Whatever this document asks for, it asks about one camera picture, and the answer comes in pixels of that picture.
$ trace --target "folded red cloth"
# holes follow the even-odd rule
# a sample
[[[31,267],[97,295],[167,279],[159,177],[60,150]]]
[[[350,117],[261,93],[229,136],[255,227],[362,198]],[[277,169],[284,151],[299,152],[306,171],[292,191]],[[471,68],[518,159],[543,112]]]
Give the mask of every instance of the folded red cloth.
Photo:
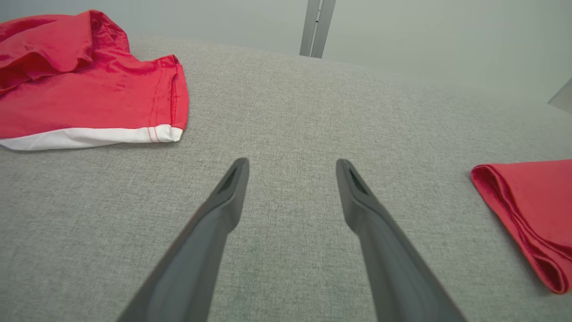
[[[483,164],[471,172],[484,201],[538,277],[564,294],[572,277],[572,160]]]

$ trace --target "gray wall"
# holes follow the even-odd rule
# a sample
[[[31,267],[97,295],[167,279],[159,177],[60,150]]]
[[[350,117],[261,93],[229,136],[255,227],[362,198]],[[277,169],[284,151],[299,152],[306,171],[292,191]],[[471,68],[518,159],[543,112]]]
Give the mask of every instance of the gray wall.
[[[0,21],[97,9],[128,35],[234,44],[298,55],[306,0],[0,0]]]
[[[572,1],[337,0],[322,58],[546,102],[572,77]]]

